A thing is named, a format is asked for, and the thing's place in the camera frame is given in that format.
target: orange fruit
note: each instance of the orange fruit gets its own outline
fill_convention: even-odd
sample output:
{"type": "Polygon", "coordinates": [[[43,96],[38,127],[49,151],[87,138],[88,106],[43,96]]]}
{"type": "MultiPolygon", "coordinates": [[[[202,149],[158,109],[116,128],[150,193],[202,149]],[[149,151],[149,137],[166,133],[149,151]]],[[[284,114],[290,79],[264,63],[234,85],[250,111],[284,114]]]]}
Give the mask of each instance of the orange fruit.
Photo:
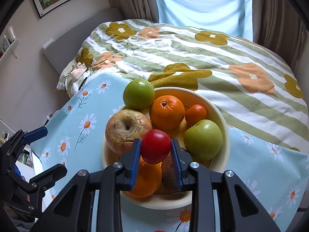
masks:
{"type": "Polygon", "coordinates": [[[186,111],[185,119],[189,125],[195,125],[200,120],[206,119],[206,116],[206,109],[200,104],[194,104],[186,111]]]}
{"type": "Polygon", "coordinates": [[[148,164],[141,157],[135,187],[126,192],[134,198],[144,198],[152,195],[158,190],[162,180],[162,169],[160,164],[148,164]]]}
{"type": "Polygon", "coordinates": [[[182,102],[171,95],[158,97],[149,109],[149,116],[154,125],[162,130],[171,130],[179,126],[184,118],[182,102]]]}

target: bowl rim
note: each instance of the bowl rim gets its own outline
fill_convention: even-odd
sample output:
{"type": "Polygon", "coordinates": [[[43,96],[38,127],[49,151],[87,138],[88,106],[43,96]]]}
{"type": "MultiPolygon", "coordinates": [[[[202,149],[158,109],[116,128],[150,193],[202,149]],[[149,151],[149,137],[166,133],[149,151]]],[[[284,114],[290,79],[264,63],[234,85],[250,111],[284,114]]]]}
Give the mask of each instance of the bowl rim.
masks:
{"type": "MultiPolygon", "coordinates": [[[[203,95],[200,95],[199,93],[189,90],[189,89],[185,89],[185,88],[181,88],[181,87],[159,87],[159,88],[155,88],[156,90],[181,90],[181,91],[185,91],[191,94],[195,94],[196,96],[200,97],[202,100],[206,101],[208,104],[210,104],[212,106],[212,108],[214,109],[214,111],[216,112],[216,114],[218,115],[220,121],[223,123],[223,129],[224,129],[224,133],[225,133],[225,137],[226,137],[226,148],[227,151],[224,154],[224,159],[222,162],[222,168],[224,168],[223,170],[220,170],[220,173],[223,173],[225,171],[225,168],[228,164],[228,159],[230,157],[230,150],[231,150],[231,142],[230,142],[230,134],[228,131],[228,126],[227,123],[225,122],[225,119],[223,117],[223,115],[221,114],[221,112],[218,110],[218,108],[206,97],[204,97],[203,95]]],[[[125,104],[123,104],[118,111],[124,110],[125,109],[125,104]]],[[[105,161],[105,154],[104,154],[104,144],[105,144],[106,140],[105,140],[105,135],[103,135],[103,139],[102,139],[102,144],[101,144],[101,159],[102,159],[102,164],[103,164],[103,168],[105,169],[107,167],[106,161],[105,161]]],[[[178,200],[165,200],[166,202],[169,203],[169,205],[163,205],[163,206],[159,206],[159,205],[154,205],[153,203],[150,204],[151,202],[143,202],[140,199],[137,198],[132,198],[130,197],[128,194],[126,194],[125,192],[120,192],[120,194],[126,198],[127,200],[133,202],[134,204],[137,204],[141,207],[144,208],[150,208],[150,209],[157,209],[157,210],[168,210],[168,209],[175,209],[175,208],[181,208],[181,207],[185,207],[189,204],[192,203],[192,192],[188,192],[188,194],[186,196],[184,196],[183,198],[180,198],[178,200]]]]}

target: green apple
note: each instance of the green apple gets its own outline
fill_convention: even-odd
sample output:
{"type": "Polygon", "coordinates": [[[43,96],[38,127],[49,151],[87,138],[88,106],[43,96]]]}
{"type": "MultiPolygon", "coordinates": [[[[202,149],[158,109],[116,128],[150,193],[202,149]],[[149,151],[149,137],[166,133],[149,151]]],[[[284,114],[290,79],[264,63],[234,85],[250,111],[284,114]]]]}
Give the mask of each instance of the green apple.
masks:
{"type": "Polygon", "coordinates": [[[123,102],[132,110],[143,111],[154,101],[154,87],[145,79],[134,79],[123,92],[123,102]]]}
{"type": "Polygon", "coordinates": [[[201,160],[211,160],[222,148],[222,132],[217,124],[203,119],[190,127],[183,136],[186,150],[201,160]]]}

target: headboard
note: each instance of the headboard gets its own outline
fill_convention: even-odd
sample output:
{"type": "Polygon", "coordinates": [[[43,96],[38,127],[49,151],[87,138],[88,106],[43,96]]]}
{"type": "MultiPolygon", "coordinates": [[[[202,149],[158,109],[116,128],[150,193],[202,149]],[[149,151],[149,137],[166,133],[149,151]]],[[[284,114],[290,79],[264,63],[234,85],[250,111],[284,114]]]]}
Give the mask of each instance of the headboard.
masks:
{"type": "Polygon", "coordinates": [[[117,8],[103,10],[63,34],[50,44],[43,53],[56,71],[61,74],[68,63],[77,56],[82,42],[99,24],[123,19],[117,8]]]}

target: fruit bowl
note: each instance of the fruit bowl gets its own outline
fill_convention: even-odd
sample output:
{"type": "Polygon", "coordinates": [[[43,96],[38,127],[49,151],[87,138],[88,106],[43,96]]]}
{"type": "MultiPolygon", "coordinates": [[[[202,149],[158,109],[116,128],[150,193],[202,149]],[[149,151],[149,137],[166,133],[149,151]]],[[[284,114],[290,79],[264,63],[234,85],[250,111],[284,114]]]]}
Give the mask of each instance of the fruit bowl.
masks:
{"type": "MultiPolygon", "coordinates": [[[[155,99],[164,96],[164,95],[172,95],[181,100],[183,105],[185,106],[185,110],[189,109],[194,104],[200,104],[205,107],[207,111],[207,119],[215,122],[223,136],[223,143],[221,151],[211,160],[211,161],[202,161],[203,165],[207,166],[210,170],[223,173],[225,171],[226,165],[228,163],[229,155],[230,155],[230,136],[227,128],[227,124],[219,112],[219,110],[205,97],[184,88],[179,87],[161,87],[155,88],[155,99]]],[[[123,105],[119,110],[126,109],[126,106],[123,105]]],[[[143,111],[146,116],[148,115],[148,110],[143,111]]],[[[185,119],[179,125],[178,128],[168,131],[167,134],[172,136],[173,138],[178,139],[181,147],[184,147],[183,143],[183,134],[189,128],[185,119]]],[[[117,154],[113,153],[109,146],[106,143],[105,136],[103,136],[102,140],[102,162],[103,167],[117,162],[119,157],[117,154]]],[[[146,198],[136,199],[125,192],[121,192],[121,195],[129,201],[151,209],[174,209],[184,207],[191,203],[192,192],[185,192],[181,194],[167,194],[164,190],[157,191],[155,194],[148,196],[146,198]]]]}

